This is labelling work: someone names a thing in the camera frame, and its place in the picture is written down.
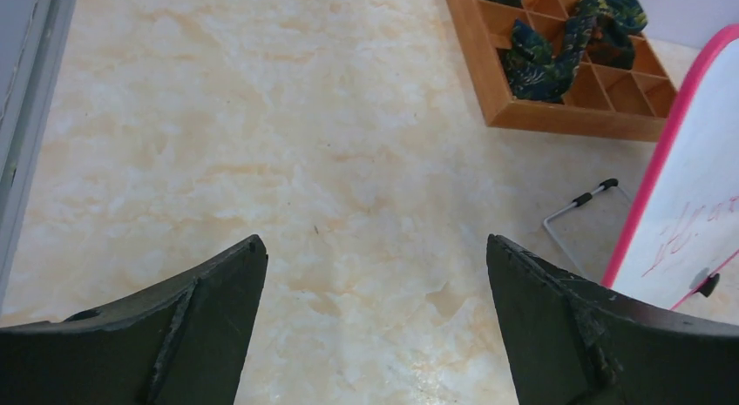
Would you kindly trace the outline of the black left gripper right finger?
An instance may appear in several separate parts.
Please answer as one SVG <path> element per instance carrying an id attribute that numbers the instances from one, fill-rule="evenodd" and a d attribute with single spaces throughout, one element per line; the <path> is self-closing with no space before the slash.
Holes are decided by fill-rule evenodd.
<path id="1" fill-rule="evenodd" d="M 502 235 L 486 264 L 520 403 L 737 403 L 737 326 L 618 294 Z"/>

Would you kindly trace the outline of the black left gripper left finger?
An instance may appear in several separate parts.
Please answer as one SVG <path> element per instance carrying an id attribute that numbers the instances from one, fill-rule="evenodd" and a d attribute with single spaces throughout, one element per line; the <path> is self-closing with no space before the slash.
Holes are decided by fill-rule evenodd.
<path id="1" fill-rule="evenodd" d="M 268 269 L 251 235 L 64 321 L 1 331 L 4 404 L 231 404 Z"/>

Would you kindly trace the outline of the pink framed whiteboard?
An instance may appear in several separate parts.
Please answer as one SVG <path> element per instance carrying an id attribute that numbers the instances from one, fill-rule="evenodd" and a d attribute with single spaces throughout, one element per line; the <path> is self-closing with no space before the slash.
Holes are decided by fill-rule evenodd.
<path id="1" fill-rule="evenodd" d="M 710 295 L 738 255 L 738 26 L 719 30 L 677 92 L 600 282 L 673 309 Z"/>

